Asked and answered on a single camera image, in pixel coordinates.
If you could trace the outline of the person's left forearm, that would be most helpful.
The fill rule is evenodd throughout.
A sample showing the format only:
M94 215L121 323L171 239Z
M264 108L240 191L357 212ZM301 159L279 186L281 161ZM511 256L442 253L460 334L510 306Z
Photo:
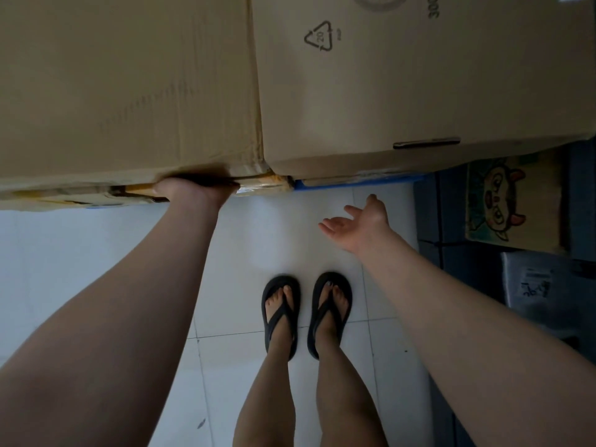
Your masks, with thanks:
M147 447L188 338L222 204L171 201L120 262L0 368L0 447Z

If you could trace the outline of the flat cardboard box yellow tape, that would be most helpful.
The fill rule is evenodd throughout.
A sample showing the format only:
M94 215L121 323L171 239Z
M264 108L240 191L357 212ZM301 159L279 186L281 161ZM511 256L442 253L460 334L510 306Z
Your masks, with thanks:
M235 195L271 195L292 192L295 182L288 176L266 173L247 178L223 178L206 174L182 174L178 178L204 187L237 185ZM0 192L0 211L52 211L60 209L95 209L168 202L154 190L154 184L94 185L63 189L39 189Z

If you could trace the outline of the person's left hand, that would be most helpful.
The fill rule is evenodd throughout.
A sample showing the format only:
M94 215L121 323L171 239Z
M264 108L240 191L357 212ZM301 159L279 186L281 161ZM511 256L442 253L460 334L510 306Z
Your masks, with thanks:
M219 211L238 189L235 182L186 178L166 178L152 186L153 194L167 199L172 207L200 211Z

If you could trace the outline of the black left flip-flop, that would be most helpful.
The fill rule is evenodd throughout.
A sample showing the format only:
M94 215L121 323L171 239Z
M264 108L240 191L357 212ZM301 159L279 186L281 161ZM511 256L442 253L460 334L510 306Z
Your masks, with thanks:
M285 287L291 290L292 303L287 300L287 295L284 293L281 297L280 306L272 314L267 316L266 302ZM285 319L288 323L291 332L291 346L288 356L288 361L291 361L296 353L298 336L299 336L299 314L301 307L302 292L299 281L291 275L277 275L273 277L264 287L261 300L261 311L264 322L264 346L266 351L269 350L272 334L277 327L280 320Z

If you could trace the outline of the large plain cardboard box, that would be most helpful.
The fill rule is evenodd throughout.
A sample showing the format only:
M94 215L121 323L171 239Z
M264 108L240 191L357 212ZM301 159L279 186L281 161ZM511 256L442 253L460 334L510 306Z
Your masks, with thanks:
M268 170L251 0L0 0L0 191Z

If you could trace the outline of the cardboard box cartoon animal print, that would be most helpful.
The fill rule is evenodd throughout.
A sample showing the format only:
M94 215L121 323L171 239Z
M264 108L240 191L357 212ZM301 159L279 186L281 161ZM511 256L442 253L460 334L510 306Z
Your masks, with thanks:
M465 236L469 241L563 255L560 150L469 163Z

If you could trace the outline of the grey plastic parcel bag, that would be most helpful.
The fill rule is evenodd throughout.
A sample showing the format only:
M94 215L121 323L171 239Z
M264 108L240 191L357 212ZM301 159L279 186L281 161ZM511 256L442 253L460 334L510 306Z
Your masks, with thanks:
M596 296L596 262L534 251L501 253L506 307L548 330L578 330Z

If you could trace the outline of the person's right forearm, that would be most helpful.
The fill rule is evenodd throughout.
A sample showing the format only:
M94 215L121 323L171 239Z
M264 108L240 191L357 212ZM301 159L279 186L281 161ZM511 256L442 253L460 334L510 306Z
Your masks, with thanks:
M596 366L390 229L357 256L477 447L596 447Z

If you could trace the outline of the dark blue crate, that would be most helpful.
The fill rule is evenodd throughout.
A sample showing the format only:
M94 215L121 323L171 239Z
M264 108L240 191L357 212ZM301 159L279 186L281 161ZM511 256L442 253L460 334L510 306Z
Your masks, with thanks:
M413 185L418 249L457 276L466 264L467 165L428 173Z

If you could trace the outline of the person's left leg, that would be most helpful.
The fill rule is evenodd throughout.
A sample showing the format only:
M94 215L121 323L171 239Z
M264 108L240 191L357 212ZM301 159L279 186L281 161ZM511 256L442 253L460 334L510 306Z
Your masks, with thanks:
M278 309L284 293L292 303L289 287L278 290L266 302L267 316ZM288 372L291 337L287 321L280 320L238 416L233 447L293 446L296 414Z

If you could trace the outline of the person's right hand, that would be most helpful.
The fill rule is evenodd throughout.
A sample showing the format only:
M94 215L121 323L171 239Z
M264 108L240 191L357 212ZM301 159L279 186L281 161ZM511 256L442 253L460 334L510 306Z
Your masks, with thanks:
M337 247L359 255L377 236L391 230L386 206L378 200L378 212L367 212L366 200L363 207L345 205L344 216L325 217L318 223L318 228Z

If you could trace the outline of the person's leg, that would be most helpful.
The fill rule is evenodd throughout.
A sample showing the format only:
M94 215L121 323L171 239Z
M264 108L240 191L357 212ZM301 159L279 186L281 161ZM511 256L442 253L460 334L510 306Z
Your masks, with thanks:
M292 303L289 287L278 290L266 302L267 316L278 309L284 293ZM280 320L238 416L233 447L293 446L296 414L288 372L291 337L287 321Z
M347 300L339 287L326 284L342 315ZM319 353L317 410L322 429L321 447L388 447L373 398L361 376L338 343L332 317L327 315L317 330Z

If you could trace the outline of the black flip-flop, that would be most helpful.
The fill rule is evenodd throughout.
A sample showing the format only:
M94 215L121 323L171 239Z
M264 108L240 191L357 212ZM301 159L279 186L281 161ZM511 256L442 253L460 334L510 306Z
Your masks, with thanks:
M325 301L321 301L321 294L323 293L325 285L328 283L338 286L347 300L347 310L345 315L342 315L338 306L336 305L332 292L330 292ZM338 343L341 343L343 331L346 327L347 320L349 319L353 307L352 287L347 278L339 272L324 272L318 277L315 283L311 302L311 317L307 337L307 346L310 355L315 360L319 360L319 353L316 346L317 330L324 321L325 317L330 315L334 323Z
M266 302L285 287L291 290L292 303L287 300L287 295L284 293L281 297L280 306L272 314L267 316ZM288 323L291 332L291 346L288 356L288 361L291 361L296 353L298 336L299 336L299 314L301 307L302 292L299 281L291 275L277 275L273 277L264 287L261 300L261 311L264 322L264 346L266 351L269 350L272 334L277 327L280 320L285 319Z

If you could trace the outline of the black right flip-flop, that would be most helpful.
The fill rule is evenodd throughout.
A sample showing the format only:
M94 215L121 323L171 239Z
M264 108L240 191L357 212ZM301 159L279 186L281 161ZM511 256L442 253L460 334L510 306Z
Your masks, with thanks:
M325 285L328 283L338 286L347 300L347 310L345 315L342 315L338 306L336 305L332 292L330 292L325 301L321 301L321 294L323 293ZM307 346L310 355L315 360L319 360L319 353L316 346L317 330L324 321L325 317L330 315L334 323L338 343L341 343L343 331L346 327L347 320L349 319L353 307L352 287L347 278L339 272L324 272L318 277L315 283L311 302L311 317L307 337Z

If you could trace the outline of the person's right leg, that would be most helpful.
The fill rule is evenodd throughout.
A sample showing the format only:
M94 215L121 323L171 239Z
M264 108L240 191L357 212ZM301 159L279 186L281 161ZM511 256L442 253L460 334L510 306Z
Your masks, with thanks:
M342 315L347 300L339 287L326 284ZM317 410L322 429L321 447L388 447L373 398L361 376L338 343L332 317L327 315L317 330L319 353Z

